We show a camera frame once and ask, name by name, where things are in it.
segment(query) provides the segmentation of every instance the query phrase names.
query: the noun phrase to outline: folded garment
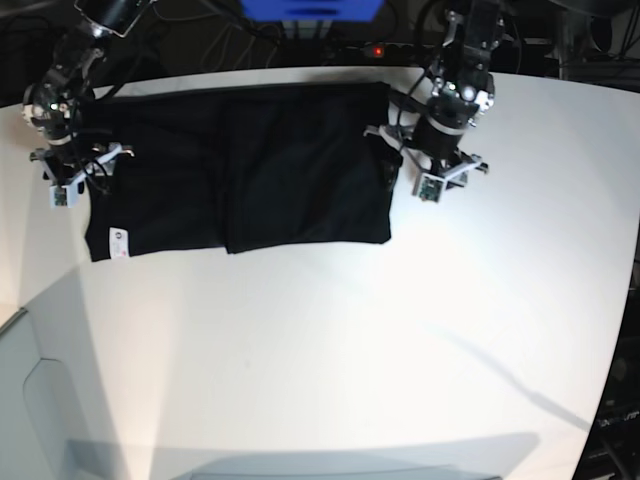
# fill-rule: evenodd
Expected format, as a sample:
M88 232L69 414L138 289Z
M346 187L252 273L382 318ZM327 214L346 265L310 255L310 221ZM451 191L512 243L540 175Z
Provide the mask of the folded garment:
M109 195L89 188L92 259L387 242L398 154L364 131L388 123L388 94L383 83L289 85L87 106L85 139L135 151Z

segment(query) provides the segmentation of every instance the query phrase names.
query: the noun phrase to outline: dark background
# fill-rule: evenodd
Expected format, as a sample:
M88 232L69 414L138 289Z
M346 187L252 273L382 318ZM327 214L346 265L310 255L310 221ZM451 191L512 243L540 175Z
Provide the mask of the dark background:
M228 3L238 7L234 0ZM334 22L330 34L322 41L284 41L270 66L411 65L413 19L423 3L423 0L388 0L371 23ZM156 9L171 19L209 13L196 0L162 0L156 4ZM516 1L512 6L514 16L507 22L507 35L515 37L515 22L523 36L547 37L553 42L558 10L546 0ZM25 88L37 81L49 67L56 40L79 20L80 14L74 8L73 0L59 0L28 15L0 20L0 106L22 100ZM113 84L127 75L141 44L145 49L144 60L131 81L234 69L237 59L252 39L236 29L233 29L226 48L223 48L224 42L219 41L204 62L205 68L201 65L204 53L227 25L223 18L161 22L154 10L149 9L127 38L112 42L109 61L101 67L97 86ZM441 30L436 19L428 19L424 36L426 43L437 43ZM265 32L270 35L277 33L274 28ZM379 40L388 43L385 58L367 58L361 47ZM264 68L273 48L269 42L256 40L251 58L245 57L237 69ZM553 68L553 61L549 63L550 60L544 58L551 50L550 45L525 45L518 61L518 48L507 40L494 54L492 70L509 73L518 70L518 73L542 75ZM221 60L223 52L226 57L216 69L215 64Z

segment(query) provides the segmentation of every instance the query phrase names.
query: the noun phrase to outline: black cable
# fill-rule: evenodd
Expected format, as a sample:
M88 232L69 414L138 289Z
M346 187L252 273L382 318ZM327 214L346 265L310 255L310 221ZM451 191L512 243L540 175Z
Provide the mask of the black cable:
M217 13L223 17L225 17L229 22L235 27L244 30L249 35L253 35L254 37L261 38L263 40L267 40L274 45L279 45L279 39L274 38L271 35L267 35L264 32L261 32L257 28L251 25L251 22L244 18L242 15L236 13L233 9L220 2L219 0L198 0L202 5L207 7L213 13Z
M93 173L89 172L87 170L87 166L83 162L82 156L80 155L80 148L78 148L78 140L76 138L76 131L77 131L76 122L77 122L77 118L78 118L78 103L79 102L80 102L80 98L77 98L76 101L71 106L71 111L69 112L69 131L70 131L70 135L71 135L71 142L70 143L71 143L71 148L73 150L73 154L75 156L74 163L76 165L76 168L79 168L80 170L82 170L84 172L84 174L87 176L87 181L98 192L102 193L103 195L108 195L109 194L109 186L108 186L108 184L107 184L106 187L102 187L101 185L98 185L98 182L96 182L96 180L93 178ZM105 182L108 182L108 176L106 176L106 175L105 175Z
M632 12L632 18L631 18L631 20L633 20L633 28L631 29L631 32L629 33L629 38L627 39L626 45L621 50L621 53L620 53L621 57L625 56L627 54L627 52L629 51L629 49L631 48L631 41L636 35L636 28L638 27L638 19L639 18L640 18L640 6L636 5L636 8L635 8L634 12Z
M165 17L164 15L162 15L159 11L158 11L158 4L157 2L154 2L151 5L151 8L153 9L153 13L155 14L156 17L158 17L159 20L163 21L163 22L167 22L167 23L191 23L191 22L199 22L200 20L207 20L209 18L216 18L219 17L220 14L219 13L203 13L202 15L192 15L190 17L181 17L181 18L171 18L171 17Z
M389 39L393 38L393 36L398 33L398 27L400 26L400 16L398 14L398 9L395 7L391 0L386 0L384 4L389 7L391 13L393 14L393 26L389 33L387 33L384 37L376 40L374 43L384 43L389 41Z
M619 57L622 57L624 55L625 52L625 47L627 45L627 42L629 42L631 40L631 37L629 36L629 34L631 33L631 27L634 25L634 17L636 16L636 13L638 12L638 4L636 4L633 7L633 10L631 11L631 15L629 16L629 22L627 23L627 28L624 31L624 37L622 38L622 44L620 46L620 52L618 53Z
M602 442L602 446L607 451L607 453L611 457L611 460L613 460L613 463L615 463L616 467L618 467L618 470L620 470L620 475L622 476L622 480L633 480L633 477L629 473L629 470L627 469L625 464L622 462L622 460L618 456L615 449L611 446L611 444L607 442L602 436L600 437L600 442Z
M427 21L427 17L431 10L440 0L427 0L427 2L420 9L420 13L418 13L418 18L416 20L416 27L413 30L413 46L416 49L422 48L422 33L424 30L424 24Z
M413 86L407 92L407 95L404 97L402 105L398 106L398 118L396 119L396 135L399 135L400 138L401 138L400 148L398 149L398 153L402 153L402 151L404 150L404 148L406 146L406 139L404 137L404 133L402 132L402 124L401 124L402 114L404 113L405 109L407 108L407 104L409 103L409 99L411 99L413 97L413 94L415 93L415 91L418 89L418 87L424 81L425 78L427 78L427 70L423 70L422 71L422 74L420 75L418 80L416 80L416 83L413 84ZM418 160L413 155L409 154L409 158L411 159L413 164L416 166L416 168L420 172L422 172L422 173L427 172L427 170L422 165L420 165L420 162L418 162Z
M102 175L104 175L105 179L109 178L109 174L107 173L107 169L104 168L104 165L102 165L98 160L96 160L95 158L92 158L89 161L90 165L95 165L96 167L98 167L98 170L100 170L102 172Z
M630 63L635 63L637 61L640 61L640 59L634 59L634 61L630 62ZM625 71L627 71L629 68L635 67L635 65L623 65L620 70L618 70L611 78L617 78L620 75L622 75Z
M518 30L518 25L516 24L516 19L514 17L511 17L511 23L513 24L513 31L515 33L516 43L518 44L518 65L514 72L514 75L517 75L520 73L520 67L522 66L522 38L520 38L520 31Z
M637 37L636 37L636 38L635 38L635 39L634 39L634 40L629 44L629 46L627 47L627 50L626 50L626 51L628 52L629 50L631 50L633 47L635 47L635 45L636 45L638 42L640 42L640 35L638 35L638 36L637 36Z
M76 143L76 140L71 141L71 148L73 148L74 155L76 156L76 161L75 161L76 168L80 168L84 172L84 174L87 177L87 182L89 182L91 186L95 188L102 195L109 195L111 193L111 189L109 188L109 176L107 175L107 171L105 170L105 168L102 165L100 165L100 162L98 162L97 160L91 160L89 162L90 164L95 163L99 165L101 170L103 171L104 179L105 179L105 186L103 187L102 185L99 185L96 179L94 178L95 168L93 172L89 172L89 170L87 170L87 166L82 161L82 157L80 156L80 150L78 149L78 144Z
M160 31L160 28L164 28L166 30L162 32ZM140 67L140 64L142 63L144 57L150 55L150 53L153 52L157 54L157 51L153 50L154 45L158 41L162 40L164 36L170 32L170 30L171 27L167 23L158 21L153 23L142 35L137 37L136 43L138 47L138 53L135 57L133 57L131 66L127 70L127 73L120 77L118 82L116 82L106 94L97 99L96 102L106 102L107 100L111 100L113 97L115 97L120 92L120 90L122 90L122 88L131 81L135 73L138 71L138 68Z

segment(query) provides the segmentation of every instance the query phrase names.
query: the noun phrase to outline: electronic equipment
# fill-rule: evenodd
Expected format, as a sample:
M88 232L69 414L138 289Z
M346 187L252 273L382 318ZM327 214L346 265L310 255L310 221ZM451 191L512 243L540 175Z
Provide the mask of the electronic equipment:
M235 27L274 41L223 3L199 1ZM417 64L424 68L420 81L428 78L433 84L431 98L425 105L411 98L419 83L408 95L395 92L392 101L399 108L398 125L388 127L401 150L407 149L420 170L415 195L430 201L439 201L450 188L464 187L471 171L488 171L479 156L463 153L458 144L465 132L476 125L478 116L493 105L495 89L489 63L491 52L499 46L504 33L500 0L447 0L445 35L435 49L426 49L423 25L436 1L429 0L420 12L414 41L419 52ZM96 178L108 179L113 163L121 155L134 155L131 148L118 144L86 146L79 132L81 104L108 100L122 87L117 85L104 97L95 99L91 89L93 73L108 58L111 41L127 36L152 3L153 0L78 0L76 7L83 20L57 45L53 65L44 78L25 93L25 119L49 144L48 150L35 152L31 159L43 165L45 178L51 182L52 206L73 206L85 181L107 193L108 187L99 185ZM348 4L371 7L380 2L343 0L338 4L345 6L344 12L356 15L355 9L346 8ZM360 8L359 12L362 18L375 15L371 8ZM333 10L326 9L303 13L299 15L315 20L335 16ZM384 51L377 48L368 53L373 57L383 55ZM404 110L420 115L415 126L400 126ZM429 165L417 161L411 150L425 154Z
M630 298L625 320L637 323L637 313L638 302ZM574 480L640 476L639 386L640 337L621 336Z

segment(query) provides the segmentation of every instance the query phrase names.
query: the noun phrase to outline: cable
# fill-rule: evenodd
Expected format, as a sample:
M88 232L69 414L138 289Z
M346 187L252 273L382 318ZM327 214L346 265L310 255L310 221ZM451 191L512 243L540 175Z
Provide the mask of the cable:
M166 30L162 32L160 31L160 28L165 28ZM136 41L138 44L138 53L133 57L131 66L127 70L127 73L122 76L105 95L97 99L96 102L105 102L115 97L118 92L120 92L120 90L122 90L122 88L131 81L145 56L153 57L154 53L158 56L159 54L157 50L153 50L154 45L168 35L170 31L171 27L167 23L158 21L153 23L144 33L138 36Z
M514 72L514 75L517 75L520 73L520 67L522 66L522 38L520 37L520 31L518 30L518 25L516 24L516 19L514 17L511 17L511 23L513 24L513 31L516 34L516 42L518 43L518 65Z
M153 13L155 14L156 17L158 17L159 20L163 21L163 22L167 22L167 23L190 23L190 22L199 22L200 20L207 20L209 18L217 18L220 16L219 13L203 13L202 15L193 15L190 17L181 17L181 18L171 18L171 17L165 17L164 15L162 15L159 11L158 11L158 4L157 2L154 2L151 5L151 8L153 9Z
M628 52L629 50L631 50L633 47L635 47L635 45L640 42L640 35L638 35L627 47L626 51Z
M602 442L602 446L607 451L607 453L611 457L611 460L613 460L613 463L615 463L616 467L618 467L618 470L620 470L620 475L622 476L622 480L633 480L633 477L629 473L629 470L624 465L624 463L622 462L622 460L620 459L620 457L618 456L614 448L611 446L611 444L607 442L602 436L600 437L600 442Z
M391 27L389 33L373 43L384 43L389 41L389 39L393 38L393 36L398 32L398 27L400 25L400 16L398 15L398 9L395 7L395 5L391 3L391 0L386 0L384 4L389 7L391 13L393 14L393 26Z
M631 28L633 27L633 32L635 32L636 26L638 24L638 15L640 14L640 8L638 7L638 3L633 7L631 11L631 15L629 16L629 22L627 23L627 28L624 32L624 37L622 39L622 45L620 46L620 52L618 53L619 57L624 56L627 51L627 43L631 41L633 38L633 33Z
M80 92L80 95L82 95L84 93L84 90L86 89L86 87L89 85L89 81L88 81L88 77L87 79L85 79L83 86L82 86L82 91ZM108 185L108 179L109 176L105 175L105 182L106 182L106 186L101 186L98 185L98 182L93 178L93 173L89 172L87 170L87 166L85 165L85 163L82 161L82 156L80 155L80 148L78 148L78 139L76 138L76 133L77 133L77 128L76 128L76 122L78 119L78 104L80 103L80 97L78 97L76 99L75 102L73 102L73 105L71 105L71 111L69 112L69 132L71 134L71 148L73 150L73 154L75 156L75 164L76 164L76 168L80 168L84 174L87 176L87 181L101 194L103 195L108 195L109 192L109 185Z
M266 35L259 29L255 28L251 21L244 18L242 15L239 15L231 8L220 2L219 0L198 0L202 5L207 7L213 13L217 13L225 17L231 24L241 30L244 30L249 35L253 35L254 37L262 38L263 40L267 40L274 45L278 45L278 41L273 37Z
M635 65L624 65L622 66L622 68L620 68L620 70L618 70L614 75L612 75L611 78L618 78L620 75L622 75L623 72L625 72L626 70L628 70L629 68L635 67Z
M440 0L427 0L427 2L420 9L420 13L418 13L418 18L416 20L416 27L413 31L413 46L418 49L422 47L422 33L424 30L424 23L427 21L427 17L431 12L431 9L438 3Z
M427 71L423 70L422 74L420 74L420 77L418 78L418 80L416 80L416 83L414 83L413 86L407 92L407 96L404 97L402 105L400 105L398 107L398 117L396 119L396 135L398 135L399 138L401 139L400 148L398 149L398 153L402 153L402 151L404 150L404 148L406 146L406 139L405 139L404 134L402 133L402 124L401 124L402 114L404 113L404 110L407 108L407 103L409 103L409 99L413 97L414 92L418 89L418 87L424 81L425 78L427 78ZM418 162L418 160L416 158L414 158L413 155L410 154L409 157L411 158L411 160L413 161L415 166L418 167L418 169L421 172L425 172L426 171L424 169L424 167L422 165L420 165L420 162Z
M259 27L257 30L260 32L263 32L264 30L268 29L268 28L275 28L276 31L278 32L278 37L280 38L282 36L282 32L280 31L280 29L278 28L277 25L275 24L266 24L266 25L262 25L261 27ZM210 73L210 72L217 72L219 71L223 65L224 62L227 58L227 53L229 50L229 43L231 41L231 37L233 35L233 29L231 28L231 25L227 24L221 31L220 33L218 33L218 36L213 40L213 42L211 43L211 45L209 45L209 47L205 50L204 54L202 55L201 59L200 59L200 70L203 73ZM256 44L256 37L252 37L251 40L249 41L249 45L247 46L247 48L242 52L242 54L238 57L238 59L236 60L236 62L234 63L232 70L237 70L238 67L240 67L240 65L242 64L242 61L246 58L249 57L249 59L251 58L251 54L252 54L252 50ZM220 58L218 59L218 61L212 66L207 68L206 63L207 63L207 59L209 58L209 56L211 55L211 52L213 52L213 50L218 46L218 44L220 43L220 41L222 41L222 52L220 54ZM267 58L267 63L265 68L268 68L271 65L271 62L273 61L273 58L275 57L275 54L278 51L278 46L275 46L273 51L271 52L271 54L269 54L269 57ZM251 68L251 60L249 60L249 64L248 64L249 68Z
M109 178L109 174L107 173L107 169L104 168L104 165L102 165L95 158L93 158L93 159L91 159L91 161L89 161L89 165L95 165L95 167L93 167L94 172L95 172L95 168L98 167L98 169L102 172L102 175L104 175L104 178Z

